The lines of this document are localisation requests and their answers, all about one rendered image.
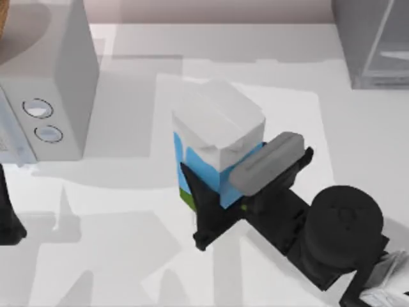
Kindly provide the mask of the white and blue carton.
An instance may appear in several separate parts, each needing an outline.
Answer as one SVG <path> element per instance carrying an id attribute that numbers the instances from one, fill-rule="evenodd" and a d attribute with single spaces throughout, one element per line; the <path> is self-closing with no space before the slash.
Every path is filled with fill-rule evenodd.
<path id="1" fill-rule="evenodd" d="M 229 183 L 231 170 L 262 147 L 261 108 L 226 81 L 183 81 L 172 110 L 177 165 L 185 164 L 213 191 L 222 208 L 242 194 Z"/>

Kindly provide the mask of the small round microwave knob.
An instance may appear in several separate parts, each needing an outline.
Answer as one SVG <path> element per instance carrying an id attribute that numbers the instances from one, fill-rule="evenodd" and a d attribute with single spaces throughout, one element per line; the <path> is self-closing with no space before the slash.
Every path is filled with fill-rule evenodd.
<path id="1" fill-rule="evenodd" d="M 53 125 L 37 127 L 34 134 L 40 141 L 46 143 L 58 143 L 63 139 L 63 132 Z"/>

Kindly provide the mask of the pale microwave oven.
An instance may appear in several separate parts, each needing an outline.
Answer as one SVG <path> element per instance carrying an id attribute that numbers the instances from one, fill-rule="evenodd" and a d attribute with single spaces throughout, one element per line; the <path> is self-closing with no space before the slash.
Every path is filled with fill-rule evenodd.
<path id="1" fill-rule="evenodd" d="M 99 72 L 84 0 L 10 0 L 0 39 L 0 163 L 81 159 Z M 27 115 L 22 102 L 34 98 L 54 114 Z M 44 125 L 63 139 L 40 141 L 34 129 Z"/>

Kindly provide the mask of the grey cabinet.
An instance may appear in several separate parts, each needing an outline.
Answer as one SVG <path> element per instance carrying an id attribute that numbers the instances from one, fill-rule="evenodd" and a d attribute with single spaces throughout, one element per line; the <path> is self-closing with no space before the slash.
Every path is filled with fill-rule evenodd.
<path id="1" fill-rule="evenodd" d="M 354 90 L 409 90 L 409 0 L 332 0 Z"/>

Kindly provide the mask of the large round microwave knob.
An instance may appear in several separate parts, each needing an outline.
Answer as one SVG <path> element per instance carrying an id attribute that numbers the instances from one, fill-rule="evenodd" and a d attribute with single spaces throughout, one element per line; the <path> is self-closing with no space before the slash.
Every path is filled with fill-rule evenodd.
<path id="1" fill-rule="evenodd" d="M 49 118 L 54 114 L 54 108 L 44 99 L 34 98 L 22 102 L 24 112 L 37 119 Z"/>

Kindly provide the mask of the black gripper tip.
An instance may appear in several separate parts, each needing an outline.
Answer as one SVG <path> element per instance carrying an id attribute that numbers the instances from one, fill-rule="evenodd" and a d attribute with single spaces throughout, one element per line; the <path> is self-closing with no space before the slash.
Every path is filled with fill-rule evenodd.
<path id="1" fill-rule="evenodd" d="M 0 164 L 0 246 L 15 246 L 27 237 L 27 230 L 10 201 L 3 165 Z"/>

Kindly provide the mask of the brown woven basket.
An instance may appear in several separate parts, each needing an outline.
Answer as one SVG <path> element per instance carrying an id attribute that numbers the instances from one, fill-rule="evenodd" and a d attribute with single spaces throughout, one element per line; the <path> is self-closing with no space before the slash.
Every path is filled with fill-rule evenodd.
<path id="1" fill-rule="evenodd" d="M 0 0 L 0 39 L 3 36 L 4 27 L 6 24 L 10 0 Z"/>

